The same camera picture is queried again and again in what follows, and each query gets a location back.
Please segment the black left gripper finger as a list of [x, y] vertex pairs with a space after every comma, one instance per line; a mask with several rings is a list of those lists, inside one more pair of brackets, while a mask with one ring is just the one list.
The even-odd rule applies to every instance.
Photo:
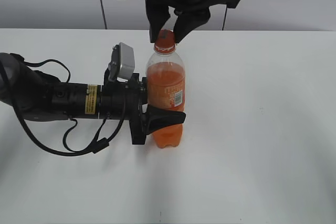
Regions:
[[145, 133], [150, 135], [165, 127], [183, 124], [185, 119], [184, 112], [164, 110], [148, 105], [145, 113]]

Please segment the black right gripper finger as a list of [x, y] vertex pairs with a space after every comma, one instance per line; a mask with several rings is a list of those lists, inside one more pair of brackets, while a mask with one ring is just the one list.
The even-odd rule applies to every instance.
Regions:
[[145, 1], [145, 9], [150, 24], [150, 43], [155, 43], [161, 28], [170, 18], [169, 7], [152, 1]]
[[190, 32], [206, 24], [210, 17], [209, 8], [180, 13], [173, 28], [175, 43], [179, 44]]

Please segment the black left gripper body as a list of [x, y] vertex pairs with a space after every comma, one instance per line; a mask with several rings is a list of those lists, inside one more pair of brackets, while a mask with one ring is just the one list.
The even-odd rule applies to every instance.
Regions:
[[120, 131], [124, 121], [129, 122], [133, 145], [143, 145], [146, 140], [142, 106], [147, 103], [146, 78], [139, 79], [139, 73], [133, 73], [125, 82], [109, 80], [104, 74], [100, 92], [99, 118], [118, 120], [118, 126], [107, 141], [111, 141]]

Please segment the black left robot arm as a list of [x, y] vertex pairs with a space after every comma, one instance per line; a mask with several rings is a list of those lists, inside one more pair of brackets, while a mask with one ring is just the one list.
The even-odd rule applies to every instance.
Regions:
[[1, 102], [12, 105], [13, 93], [25, 120], [36, 122], [68, 119], [124, 119], [129, 122], [132, 144], [143, 145], [147, 135], [162, 128], [183, 124], [184, 112], [167, 111], [147, 104], [147, 81], [140, 79], [134, 55], [121, 56], [114, 51], [104, 73], [102, 85], [62, 82], [37, 70], [44, 62], [26, 62], [21, 55], [1, 53], [1, 64], [10, 87], [1, 81]]

